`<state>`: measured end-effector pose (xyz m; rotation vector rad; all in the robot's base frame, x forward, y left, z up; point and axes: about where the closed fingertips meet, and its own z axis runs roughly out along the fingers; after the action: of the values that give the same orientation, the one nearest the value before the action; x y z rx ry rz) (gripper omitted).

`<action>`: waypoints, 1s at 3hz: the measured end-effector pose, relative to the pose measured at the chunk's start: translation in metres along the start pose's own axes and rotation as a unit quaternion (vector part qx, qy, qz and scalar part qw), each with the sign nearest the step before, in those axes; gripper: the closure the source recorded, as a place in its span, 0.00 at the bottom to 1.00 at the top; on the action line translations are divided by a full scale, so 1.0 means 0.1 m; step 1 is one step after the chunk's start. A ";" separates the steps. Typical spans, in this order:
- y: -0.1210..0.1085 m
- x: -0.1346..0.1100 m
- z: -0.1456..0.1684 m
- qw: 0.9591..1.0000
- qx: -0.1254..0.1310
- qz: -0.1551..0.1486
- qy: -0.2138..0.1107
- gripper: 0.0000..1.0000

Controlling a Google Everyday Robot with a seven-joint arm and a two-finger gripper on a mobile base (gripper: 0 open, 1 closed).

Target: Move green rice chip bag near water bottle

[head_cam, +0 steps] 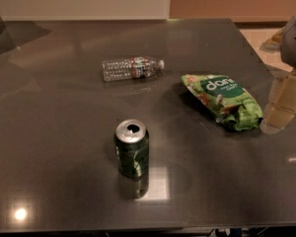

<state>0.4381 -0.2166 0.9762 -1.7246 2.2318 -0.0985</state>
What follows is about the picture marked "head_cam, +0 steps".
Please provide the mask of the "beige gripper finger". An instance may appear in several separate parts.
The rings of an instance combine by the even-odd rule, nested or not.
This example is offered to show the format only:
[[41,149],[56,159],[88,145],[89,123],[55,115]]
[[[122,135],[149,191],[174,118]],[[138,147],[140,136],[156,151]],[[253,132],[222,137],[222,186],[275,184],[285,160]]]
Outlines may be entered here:
[[296,70],[273,80],[268,103],[259,126],[266,134],[276,134],[296,116]]

